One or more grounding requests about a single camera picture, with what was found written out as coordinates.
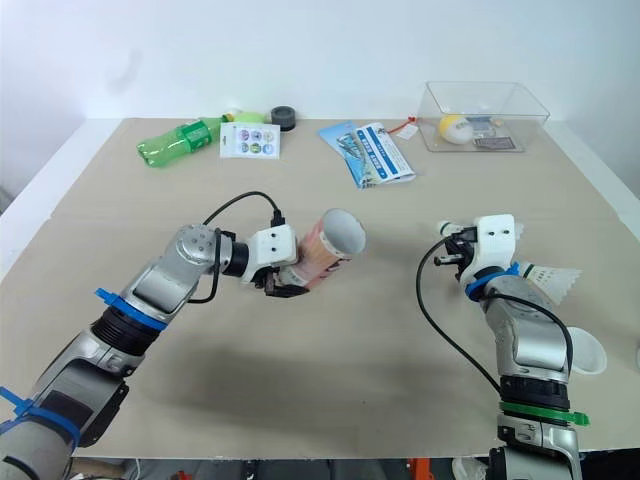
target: badminton shuttlecock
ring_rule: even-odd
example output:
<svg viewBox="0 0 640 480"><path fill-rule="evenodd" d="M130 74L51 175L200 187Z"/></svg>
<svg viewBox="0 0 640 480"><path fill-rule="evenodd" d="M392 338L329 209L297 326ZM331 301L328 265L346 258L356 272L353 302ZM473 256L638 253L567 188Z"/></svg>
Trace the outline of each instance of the badminton shuttlecock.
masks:
<svg viewBox="0 0 640 480"><path fill-rule="evenodd" d="M575 268L554 268L534 265L530 262L520 264L520 276L531 281L556 305L560 305L582 270Z"/></svg>

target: yellow ball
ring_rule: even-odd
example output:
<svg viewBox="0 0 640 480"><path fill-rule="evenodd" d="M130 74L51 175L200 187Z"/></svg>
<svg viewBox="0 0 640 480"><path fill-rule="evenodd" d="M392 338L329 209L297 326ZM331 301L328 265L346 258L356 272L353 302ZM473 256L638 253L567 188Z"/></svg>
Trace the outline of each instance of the yellow ball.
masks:
<svg viewBox="0 0 640 480"><path fill-rule="evenodd" d="M438 133L447 142L463 145L473 138L473 127L464 115L445 115L438 124Z"/></svg>

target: blue cable tie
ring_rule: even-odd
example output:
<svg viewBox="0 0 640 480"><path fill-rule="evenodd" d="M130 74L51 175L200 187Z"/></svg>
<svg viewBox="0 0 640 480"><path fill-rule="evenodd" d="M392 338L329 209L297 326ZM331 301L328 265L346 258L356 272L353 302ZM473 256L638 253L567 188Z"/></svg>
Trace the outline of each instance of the blue cable tie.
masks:
<svg viewBox="0 0 640 480"><path fill-rule="evenodd" d="M153 328L154 330L158 331L162 331L167 328L166 323L160 322L155 318L142 313L137 308L125 302L124 299L117 293L108 292L103 288L99 288L96 290L96 295L104 300L104 303L106 303L107 305L117 308L125 315L128 315L129 317L142 323L143 325L146 325L147 327Z"/></svg>
<svg viewBox="0 0 640 480"><path fill-rule="evenodd" d="M5 387L0 387L0 397L7 399L10 403L15 405L16 408L13 412L16 414L15 420L4 422L2 424L2 431L7 431L14 425L22 423L26 420L26 415L32 415L34 417L44 418L52 423L64 428L69 435L71 435L73 450L76 449L80 442L80 430L76 427L75 423L62 415L59 415L46 408L34 407L33 400L30 398L22 399L13 393L11 390Z"/></svg>
<svg viewBox="0 0 640 480"><path fill-rule="evenodd" d="M504 272L490 273L489 275L485 275L484 277L480 278L479 280L476 280L475 282L470 283L469 285L467 285L467 288L464 289L464 293L467 295L467 297L469 297L469 299L473 300L471 298L471 295L479 287L484 287L487 283L489 283L494 278L502 277L503 275L515 275L515 276L518 276L519 271L520 271L520 264L518 262L514 262L514 264L511 265Z"/></svg>

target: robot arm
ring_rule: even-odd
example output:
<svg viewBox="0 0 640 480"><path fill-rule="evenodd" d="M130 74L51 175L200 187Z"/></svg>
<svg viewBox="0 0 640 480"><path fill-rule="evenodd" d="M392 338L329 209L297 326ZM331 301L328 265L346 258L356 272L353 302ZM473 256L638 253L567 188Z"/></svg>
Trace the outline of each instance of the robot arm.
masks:
<svg viewBox="0 0 640 480"><path fill-rule="evenodd" d="M496 338L500 375L498 438L488 479L581 480L578 440L570 422L567 383L572 346L551 305L511 265L516 225L511 215L475 220L472 227L445 223L447 255L436 265L458 266L465 294L480 302Z"/></svg>
<svg viewBox="0 0 640 480"><path fill-rule="evenodd" d="M270 296L305 293L274 280L277 268L297 256L295 233L283 222L247 243L205 225L185 226L119 295L99 289L109 307L53 360L29 399L0 390L17 415L0 425L0 478L61 478L73 450L97 442L117 414L129 391L125 378L147 348L186 303L213 298L218 274L254 283ZM212 294L194 300L203 275L213 275Z"/></svg>

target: black tape roll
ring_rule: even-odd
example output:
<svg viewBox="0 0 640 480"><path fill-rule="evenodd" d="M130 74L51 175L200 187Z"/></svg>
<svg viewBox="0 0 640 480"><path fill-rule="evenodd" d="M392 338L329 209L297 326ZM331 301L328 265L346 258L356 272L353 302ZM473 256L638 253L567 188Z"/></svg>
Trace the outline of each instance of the black tape roll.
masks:
<svg viewBox="0 0 640 480"><path fill-rule="evenodd" d="M287 106L275 107L271 110L271 123L280 125L281 132L293 130L296 126L296 111Z"/></svg>

